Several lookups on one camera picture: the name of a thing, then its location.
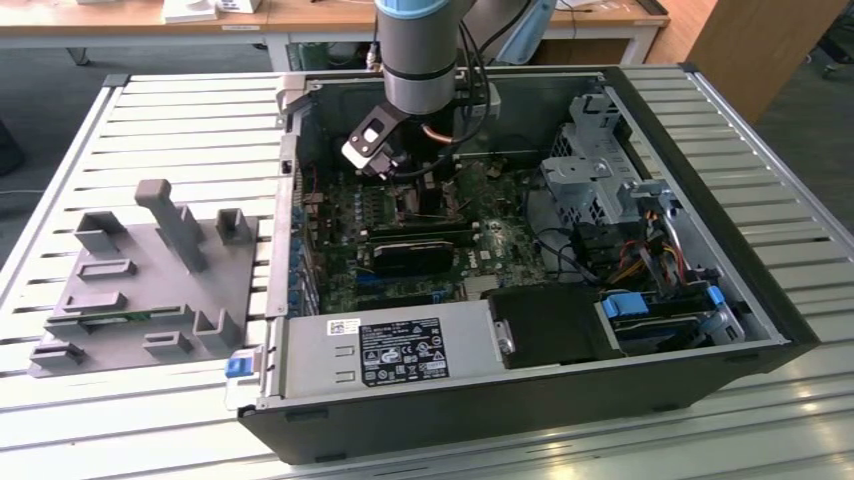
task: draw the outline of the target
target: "black cable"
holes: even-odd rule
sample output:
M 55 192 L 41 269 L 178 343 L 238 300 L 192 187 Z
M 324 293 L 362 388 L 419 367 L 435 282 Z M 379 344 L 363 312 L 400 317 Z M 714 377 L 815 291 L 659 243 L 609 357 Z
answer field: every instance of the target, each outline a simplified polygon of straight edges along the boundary
M 512 28 L 512 26 L 516 24 L 516 22 L 522 18 L 522 15 L 524 15 L 524 12 L 528 10 L 530 6 L 531 6 L 531 0 L 526 0 L 524 5 L 522 6 L 522 9 L 516 13 L 516 15 L 510 19 L 510 22 L 507 22 L 507 24 L 498 29 L 498 32 L 495 32 L 495 34 L 487 39 L 487 41 L 483 42 L 483 45 L 480 46 L 480 50 L 478 51 L 480 55 L 483 55 L 483 52 L 486 52 L 486 49 L 490 48 L 490 45 L 495 43 L 495 40 L 498 40 L 500 36 L 504 35 L 504 33 L 507 33 L 507 30 Z
M 466 110 L 463 110 L 463 124 L 466 125 L 466 129 L 468 128 L 467 122 L 471 121 L 471 114 L 475 108 L 475 67 L 471 58 L 471 45 L 468 44 L 468 38 L 466 37 L 466 32 L 463 31 L 463 26 L 459 26 L 459 36 L 463 41 L 463 59 L 466 61 L 466 88 L 468 89 L 468 104 L 466 105 Z
M 484 89 L 483 98 L 484 98 L 484 102 L 486 102 L 486 110 L 483 112 L 483 116 L 478 120 L 478 125 L 475 126 L 475 128 L 471 131 L 468 131 L 466 133 L 466 135 L 460 139 L 454 139 L 454 142 L 450 144 L 450 149 L 444 153 L 442 158 L 439 160 L 436 160 L 435 162 L 432 162 L 430 165 L 427 165 L 420 170 L 416 170 L 415 172 L 396 173 L 394 175 L 396 180 L 412 180 L 412 179 L 420 178 L 422 176 L 424 176 L 430 172 L 432 172 L 440 165 L 446 164 L 454 158 L 454 155 L 459 151 L 459 148 L 460 148 L 462 144 L 464 142 L 467 142 L 468 140 L 471 140 L 475 137 L 475 135 L 478 135 L 478 133 L 480 132 L 480 129 L 483 128 L 483 124 L 486 122 L 486 119 L 490 116 L 492 96 L 491 96 L 491 92 L 490 92 L 490 79 L 488 79 L 488 76 L 487 76 L 487 73 L 486 73 L 486 64 L 483 62 L 483 55 L 480 55 L 480 52 L 478 50 L 478 43 L 475 42 L 475 39 L 474 39 L 474 37 L 471 35 L 471 31 L 468 30 L 468 26 L 466 25 L 466 22 L 460 22 L 459 25 L 460 25 L 460 27 L 459 27 L 460 28 L 460 34 L 468 40 L 470 46 L 472 48 L 475 63 L 478 64 L 478 68 L 480 70 L 480 79 L 482 79 L 480 81 L 482 81 L 482 85 L 483 85 L 483 89 Z M 464 131 L 468 130 L 470 121 L 471 121 L 471 117 L 463 118 L 463 130 Z
M 566 64 L 573 65 L 573 53 L 575 53 L 575 39 L 578 38 L 578 22 L 575 21 L 575 9 L 570 5 L 570 16 L 573 18 L 573 39 L 570 40 L 570 51 L 566 56 Z
M 549 252 L 551 252 L 557 257 L 558 257 L 558 262 L 565 261 L 566 263 L 569 263 L 573 268 L 575 268 L 575 270 L 578 270 L 578 273 L 581 273 L 582 277 L 585 277 L 585 280 L 587 280 L 590 283 L 593 283 L 594 285 L 603 285 L 603 281 L 599 279 L 599 277 L 597 277 L 597 275 L 585 268 L 585 266 L 578 263 L 578 261 L 566 256 L 562 251 L 563 248 L 561 249 L 561 251 L 558 249 L 555 249 L 555 247 L 553 247 L 551 245 L 549 245 L 543 239 L 540 238 L 542 234 L 546 232 L 561 232 L 563 234 L 566 234 L 566 229 L 563 228 L 545 228 L 543 230 L 540 230 L 539 232 L 536 232 L 534 234 L 534 236 L 536 237 L 536 240 L 539 242 L 539 246 L 543 247 Z
M 468 42 L 471 44 L 472 51 L 475 54 L 475 63 L 478 64 L 478 69 L 480 70 L 480 82 L 483 86 L 483 101 L 486 104 L 486 110 L 484 110 L 483 116 L 478 119 L 478 125 L 475 126 L 475 128 L 471 131 L 467 131 L 467 129 L 463 129 L 466 131 L 466 134 L 463 135 L 462 138 L 455 138 L 451 145 L 463 144 L 468 140 L 475 138 L 475 136 L 480 132 L 480 129 L 483 128 L 483 124 L 486 123 L 486 119 L 488 118 L 490 112 L 492 109 L 492 93 L 490 91 L 490 79 L 486 73 L 486 62 L 483 61 L 483 55 L 478 50 L 478 44 L 475 43 L 475 38 L 471 35 L 471 31 L 468 30 L 468 26 L 466 25 L 466 22 L 459 22 L 459 27 L 460 27 L 460 32 L 463 34 L 463 38 L 468 37 Z
M 566 250 L 569 247 L 571 247 L 573 244 L 567 243 L 565 246 L 561 247 L 561 250 L 558 250 L 558 255 L 563 255 L 563 250 Z M 561 275 L 563 275 L 563 259 L 561 257 L 558 257 L 558 280 L 561 280 Z
M 573 42 L 575 42 L 575 39 L 578 38 L 578 22 L 575 21 L 575 13 L 593 13 L 591 9 L 585 9 L 585 10 L 578 10 L 575 7 L 573 7 L 573 5 L 570 5 L 566 0 L 559 0 L 561 3 L 567 7 L 569 11 L 570 11 L 570 16 L 573 18 L 573 38 L 570 39 Z M 573 52 L 575 51 L 575 45 L 570 44 L 570 52 L 569 55 L 566 57 L 566 64 L 570 65 L 571 64 L 571 59 L 573 59 Z

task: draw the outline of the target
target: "red wire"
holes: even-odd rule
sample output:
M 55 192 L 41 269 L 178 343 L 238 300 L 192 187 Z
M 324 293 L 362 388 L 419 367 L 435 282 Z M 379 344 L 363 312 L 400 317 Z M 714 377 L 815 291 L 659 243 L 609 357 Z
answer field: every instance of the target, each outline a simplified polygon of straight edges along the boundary
M 623 257 L 626 255 L 626 250 L 629 249 L 629 247 L 638 243 L 635 240 L 629 240 L 625 244 L 623 244 L 623 248 L 621 248 L 619 250 L 619 268 L 623 268 L 623 264 L 626 263 L 626 258 Z

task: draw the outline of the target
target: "metal table surface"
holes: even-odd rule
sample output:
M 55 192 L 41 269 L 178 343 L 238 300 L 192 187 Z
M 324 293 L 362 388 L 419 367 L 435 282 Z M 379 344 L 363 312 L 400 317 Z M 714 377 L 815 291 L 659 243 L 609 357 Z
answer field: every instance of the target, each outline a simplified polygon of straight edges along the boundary
M 853 238 L 701 76 L 626 73 L 819 348 L 682 411 L 314 467 L 280 463 L 234 420 L 222 361 L 28 377 L 79 249 L 69 232 L 81 212 L 105 207 L 123 223 L 150 221 L 131 205 L 143 178 L 167 178 L 196 218 L 223 207 L 262 216 L 247 343 L 263 339 L 278 75 L 138 76 L 101 90 L 0 273 L 3 478 L 854 478 Z

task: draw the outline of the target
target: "warning label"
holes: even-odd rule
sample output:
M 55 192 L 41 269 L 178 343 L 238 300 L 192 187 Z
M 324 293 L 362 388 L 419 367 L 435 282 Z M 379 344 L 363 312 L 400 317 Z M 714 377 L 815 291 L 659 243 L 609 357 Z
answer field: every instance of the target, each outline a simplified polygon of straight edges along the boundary
M 450 375 L 438 318 L 362 325 L 362 383 L 368 387 Z

